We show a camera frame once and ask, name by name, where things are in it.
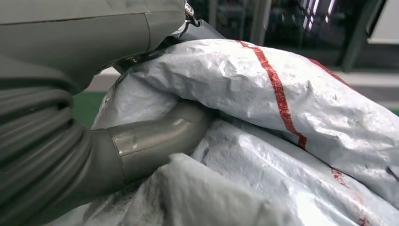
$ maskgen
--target fluorescent light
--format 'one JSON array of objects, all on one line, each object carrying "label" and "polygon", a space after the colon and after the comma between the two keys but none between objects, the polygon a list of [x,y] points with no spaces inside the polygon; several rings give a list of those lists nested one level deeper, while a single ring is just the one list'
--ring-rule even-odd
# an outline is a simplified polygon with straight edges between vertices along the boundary
[{"label": "fluorescent light", "polygon": [[317,11],[317,6],[319,6],[319,0],[316,0],[316,1],[314,2],[314,6],[313,6],[313,14],[316,14],[316,11]]},{"label": "fluorescent light", "polygon": [[306,25],[308,24],[308,17],[305,17],[305,20],[303,21],[303,28],[306,29]]},{"label": "fluorescent light", "polygon": [[335,0],[331,0],[330,5],[328,6],[328,14],[329,15],[333,11],[334,4],[335,4]]}]

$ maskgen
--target metal clamp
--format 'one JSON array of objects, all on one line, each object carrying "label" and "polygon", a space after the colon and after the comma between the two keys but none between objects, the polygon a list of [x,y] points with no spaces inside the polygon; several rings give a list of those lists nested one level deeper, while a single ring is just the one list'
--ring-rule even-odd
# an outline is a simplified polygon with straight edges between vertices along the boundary
[{"label": "metal clamp", "polygon": [[194,9],[190,6],[190,4],[186,3],[184,5],[184,10],[186,11],[186,22],[193,24],[196,27],[199,27],[197,19],[194,17]]}]

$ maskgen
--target metal frame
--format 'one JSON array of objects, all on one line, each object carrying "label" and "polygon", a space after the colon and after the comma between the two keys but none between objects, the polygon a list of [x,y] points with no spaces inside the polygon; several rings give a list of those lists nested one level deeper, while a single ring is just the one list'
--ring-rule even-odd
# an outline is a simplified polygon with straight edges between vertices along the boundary
[{"label": "metal frame", "polygon": [[351,40],[349,41],[348,47],[346,48],[345,54],[342,58],[341,65],[344,72],[348,72],[353,68],[362,45],[367,41],[367,28],[370,24],[369,21],[375,12],[375,8],[378,6],[379,1],[380,0],[368,0],[361,11],[361,16],[355,26]]},{"label": "metal frame", "polygon": [[257,0],[255,2],[255,12],[252,20],[251,36],[249,41],[253,44],[262,46],[266,29],[269,23],[271,10],[271,0]]}]

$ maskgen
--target green floor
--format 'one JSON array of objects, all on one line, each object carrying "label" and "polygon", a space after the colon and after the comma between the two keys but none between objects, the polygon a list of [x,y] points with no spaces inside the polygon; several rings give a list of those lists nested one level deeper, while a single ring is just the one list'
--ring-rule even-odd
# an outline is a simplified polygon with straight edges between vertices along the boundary
[{"label": "green floor", "polygon": [[[101,105],[105,92],[84,92],[76,95],[74,115],[75,119],[82,122],[85,126],[91,127]],[[399,115],[399,109],[391,110]]]}]

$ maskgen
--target wrinkled plastic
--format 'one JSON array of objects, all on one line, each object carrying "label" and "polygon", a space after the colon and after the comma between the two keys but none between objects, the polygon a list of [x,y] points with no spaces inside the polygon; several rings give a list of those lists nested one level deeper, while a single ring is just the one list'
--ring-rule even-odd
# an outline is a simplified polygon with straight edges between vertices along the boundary
[{"label": "wrinkled plastic", "polygon": [[197,40],[168,48],[131,75],[282,131],[399,209],[399,118],[314,61],[250,43]]},{"label": "wrinkled plastic", "polygon": [[79,225],[399,225],[399,119],[317,62],[190,41],[131,68],[109,94],[97,128],[160,117],[173,94],[224,113],[191,158],[173,155],[142,184],[93,202]]}]

